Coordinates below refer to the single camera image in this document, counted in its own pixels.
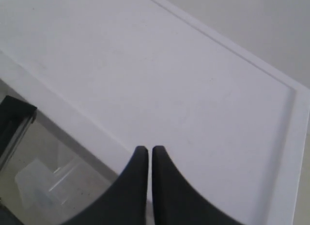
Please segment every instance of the white tray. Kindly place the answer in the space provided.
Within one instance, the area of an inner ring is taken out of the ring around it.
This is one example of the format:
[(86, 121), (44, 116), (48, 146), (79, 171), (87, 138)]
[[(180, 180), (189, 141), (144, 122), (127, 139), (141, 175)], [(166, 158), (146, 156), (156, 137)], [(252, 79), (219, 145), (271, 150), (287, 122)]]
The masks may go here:
[(233, 218), (292, 224), (309, 90), (169, 2), (0, 0), (0, 66), (115, 172), (162, 144)]

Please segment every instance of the white plastic tray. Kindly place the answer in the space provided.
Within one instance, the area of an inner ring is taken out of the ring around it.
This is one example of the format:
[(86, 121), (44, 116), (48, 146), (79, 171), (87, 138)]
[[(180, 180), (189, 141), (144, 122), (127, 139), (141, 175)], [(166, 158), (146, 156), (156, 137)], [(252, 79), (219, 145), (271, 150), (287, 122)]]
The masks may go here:
[(0, 78), (117, 173), (163, 144), (233, 218), (292, 224), (305, 87), (165, 0), (0, 0), (0, 31)]

